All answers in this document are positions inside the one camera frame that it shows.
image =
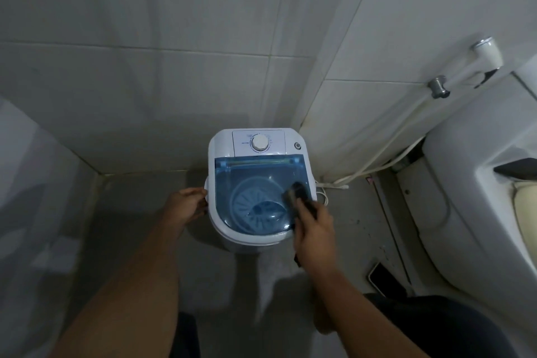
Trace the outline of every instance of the control panel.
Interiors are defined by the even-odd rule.
[[[283,130],[234,130],[232,135],[236,157],[286,154]]]

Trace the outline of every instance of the tiled floor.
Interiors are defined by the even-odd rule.
[[[168,193],[200,186],[205,172],[144,173],[112,177],[105,185],[82,254],[68,322],[144,238]],[[331,190],[340,266],[361,291],[375,260],[404,282],[404,270],[375,189],[355,180]],[[346,356],[336,334],[312,325],[310,284],[293,261],[291,241],[259,255],[227,252],[205,218],[179,240],[180,307],[195,315],[201,354],[225,356]]]

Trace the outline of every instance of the black brush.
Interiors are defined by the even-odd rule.
[[[285,193],[282,194],[282,197],[284,199],[284,202],[288,205],[289,209],[292,212],[292,219],[294,221],[295,218],[299,218],[299,212],[298,209],[296,209],[296,200],[301,199],[304,206],[308,209],[308,211],[313,215],[314,219],[317,219],[317,209],[313,206],[312,200],[310,196],[308,195],[308,189],[305,187],[304,184],[300,183],[300,181],[297,181],[292,184],[291,188],[287,190]],[[298,257],[295,254],[295,263],[298,265],[298,267],[301,267]]]

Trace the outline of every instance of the bathroom wall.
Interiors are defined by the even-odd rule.
[[[206,167],[291,124],[359,1],[0,0],[0,93],[103,173]]]
[[[496,78],[519,67],[537,52],[535,23],[537,0],[362,0],[321,88],[308,85],[295,117],[316,176],[332,181],[366,165],[429,93],[425,83],[483,36],[494,36],[505,58]],[[485,88],[433,102],[373,165]]]
[[[0,356],[45,356],[56,340],[96,179],[0,97]]]

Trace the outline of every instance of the smartphone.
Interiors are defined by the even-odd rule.
[[[367,280],[380,294],[387,298],[402,300],[408,297],[403,285],[380,262],[373,266],[367,275]]]

